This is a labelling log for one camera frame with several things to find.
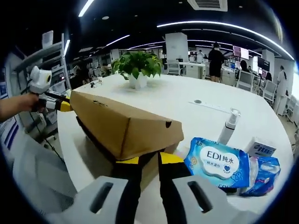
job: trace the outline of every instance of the hand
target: hand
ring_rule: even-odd
[[[20,111],[32,111],[33,106],[38,102],[38,96],[33,93],[27,93],[19,96]]]

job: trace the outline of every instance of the green leaves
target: green leaves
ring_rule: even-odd
[[[128,77],[124,75],[133,75],[138,78],[140,71],[144,76],[150,77],[156,74],[161,74],[162,60],[155,54],[150,54],[142,51],[126,52],[119,60],[113,62],[114,71],[119,70],[119,73],[127,80]]]

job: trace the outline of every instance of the tissue package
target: tissue package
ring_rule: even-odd
[[[192,175],[207,178],[219,188],[249,186],[249,156],[242,150],[204,138],[193,138],[184,162]]]
[[[270,192],[280,173],[278,159],[251,157],[250,169],[250,186],[242,189],[241,196],[262,196]]]

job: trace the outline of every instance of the spray bottle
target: spray bottle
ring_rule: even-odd
[[[231,108],[229,119],[225,122],[223,130],[219,136],[219,143],[223,145],[226,145],[228,143],[230,137],[234,133],[235,126],[238,122],[240,115],[241,114],[238,110]]]

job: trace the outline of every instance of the box flap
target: box flap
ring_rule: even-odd
[[[184,139],[180,122],[105,97],[72,91],[71,106],[118,160],[154,152]]]

